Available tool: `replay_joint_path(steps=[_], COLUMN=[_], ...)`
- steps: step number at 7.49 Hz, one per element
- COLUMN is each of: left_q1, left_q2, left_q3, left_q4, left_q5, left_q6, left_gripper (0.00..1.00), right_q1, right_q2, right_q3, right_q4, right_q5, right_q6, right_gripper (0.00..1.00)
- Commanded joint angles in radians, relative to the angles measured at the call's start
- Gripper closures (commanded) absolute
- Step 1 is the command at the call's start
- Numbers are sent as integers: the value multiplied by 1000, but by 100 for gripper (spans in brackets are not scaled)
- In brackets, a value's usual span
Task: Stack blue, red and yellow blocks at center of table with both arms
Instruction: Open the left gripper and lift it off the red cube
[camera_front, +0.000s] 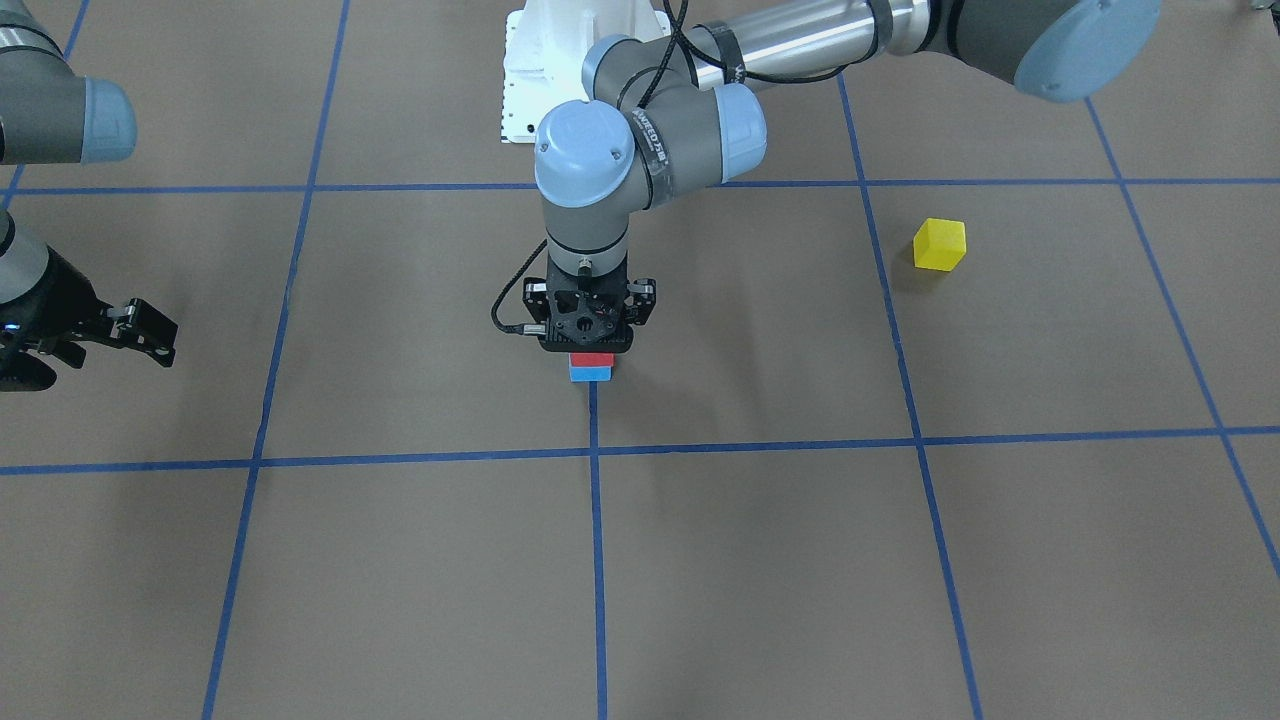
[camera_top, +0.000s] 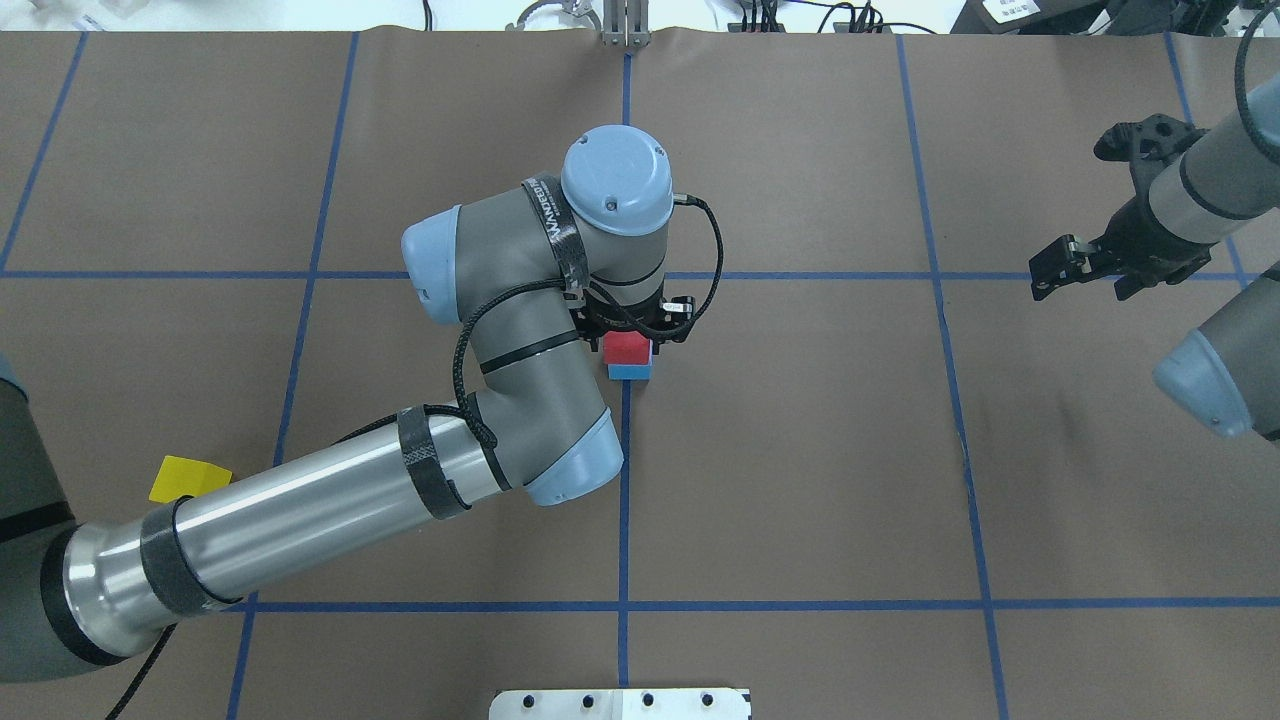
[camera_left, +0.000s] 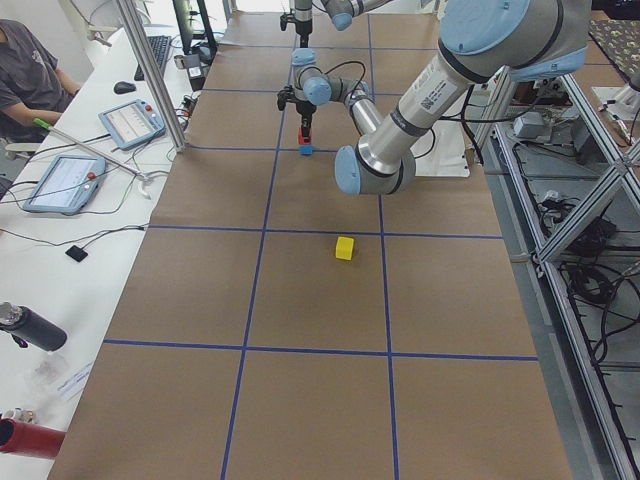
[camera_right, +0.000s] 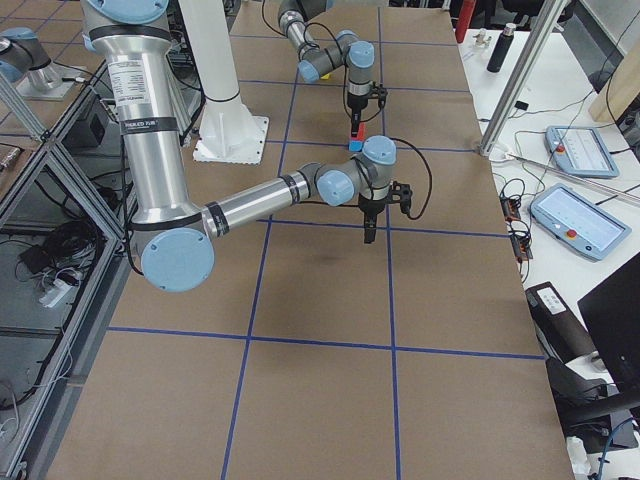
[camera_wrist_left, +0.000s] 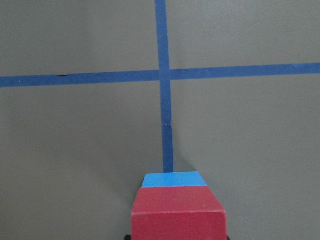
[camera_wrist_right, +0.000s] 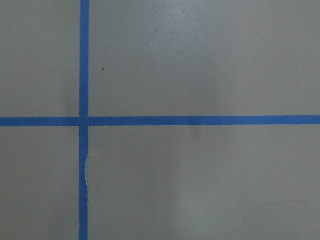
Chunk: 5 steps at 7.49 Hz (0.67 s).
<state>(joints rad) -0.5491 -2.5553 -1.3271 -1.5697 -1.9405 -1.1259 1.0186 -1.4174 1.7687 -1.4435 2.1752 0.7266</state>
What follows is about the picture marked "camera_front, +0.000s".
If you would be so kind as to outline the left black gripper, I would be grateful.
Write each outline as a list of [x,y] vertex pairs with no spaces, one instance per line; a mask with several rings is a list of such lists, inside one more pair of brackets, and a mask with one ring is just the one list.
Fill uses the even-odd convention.
[[627,264],[599,277],[579,277],[547,264],[547,333],[540,346],[558,354],[626,354],[634,342],[627,319]]

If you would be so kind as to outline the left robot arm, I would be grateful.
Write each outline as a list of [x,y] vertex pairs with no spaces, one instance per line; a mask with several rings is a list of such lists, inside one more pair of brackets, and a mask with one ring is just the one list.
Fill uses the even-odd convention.
[[602,38],[582,60],[584,99],[535,131],[547,275],[513,277],[531,319],[500,331],[548,352],[628,351],[657,304],[654,281],[628,278],[631,215],[759,167],[760,90],[934,53],[1075,102],[1135,60],[1160,13],[1157,1],[788,1],[691,28],[678,13],[668,38]]

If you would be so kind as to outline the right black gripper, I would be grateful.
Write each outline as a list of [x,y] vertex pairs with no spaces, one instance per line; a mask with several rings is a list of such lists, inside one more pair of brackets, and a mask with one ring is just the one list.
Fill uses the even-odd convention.
[[102,345],[174,365],[179,325],[165,313],[142,299],[106,306],[87,277],[45,245],[3,250],[3,348],[60,337],[100,315]]

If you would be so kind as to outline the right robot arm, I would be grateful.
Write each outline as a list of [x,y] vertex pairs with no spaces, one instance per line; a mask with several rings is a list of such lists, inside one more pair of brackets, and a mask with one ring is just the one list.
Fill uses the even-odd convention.
[[[122,161],[137,143],[134,109],[108,79],[79,76],[23,1],[3,3],[3,165]],[[45,370],[45,354],[81,368],[84,342],[133,348],[160,366],[178,325],[142,299],[113,306],[59,252],[3,213],[3,368]]]

